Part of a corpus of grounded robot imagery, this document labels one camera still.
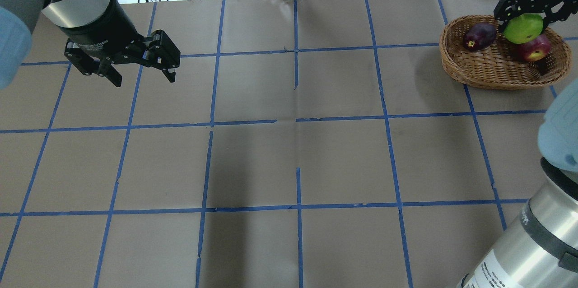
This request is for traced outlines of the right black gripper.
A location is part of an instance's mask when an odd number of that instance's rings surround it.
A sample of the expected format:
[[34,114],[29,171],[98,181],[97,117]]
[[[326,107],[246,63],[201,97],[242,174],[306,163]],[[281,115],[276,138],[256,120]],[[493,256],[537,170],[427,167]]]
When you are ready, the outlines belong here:
[[[553,12],[558,4],[560,8]],[[544,14],[543,29],[557,21],[566,21],[570,15],[577,14],[578,0],[499,0],[493,10],[498,23],[498,32],[503,33],[512,19],[524,13]]]

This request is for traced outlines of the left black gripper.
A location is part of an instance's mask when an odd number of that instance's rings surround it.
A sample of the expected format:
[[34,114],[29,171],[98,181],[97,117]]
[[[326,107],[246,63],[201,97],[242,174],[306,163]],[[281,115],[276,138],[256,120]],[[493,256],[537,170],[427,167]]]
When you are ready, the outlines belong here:
[[68,37],[64,57],[82,75],[95,74],[109,80],[114,87],[121,87],[121,74],[107,60],[120,54],[138,57],[139,65],[160,70],[170,83],[176,82],[181,51],[164,30],[155,30],[143,37],[121,4],[110,4],[101,17],[87,25],[58,27]]

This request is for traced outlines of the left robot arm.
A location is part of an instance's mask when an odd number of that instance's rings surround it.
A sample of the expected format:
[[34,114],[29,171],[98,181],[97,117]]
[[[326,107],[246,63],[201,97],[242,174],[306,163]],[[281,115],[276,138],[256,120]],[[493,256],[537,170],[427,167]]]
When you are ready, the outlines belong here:
[[118,0],[1,0],[1,88],[13,82],[29,55],[41,15],[67,36],[64,57],[81,74],[120,87],[114,65],[139,64],[175,82],[180,50],[163,30],[141,35]]

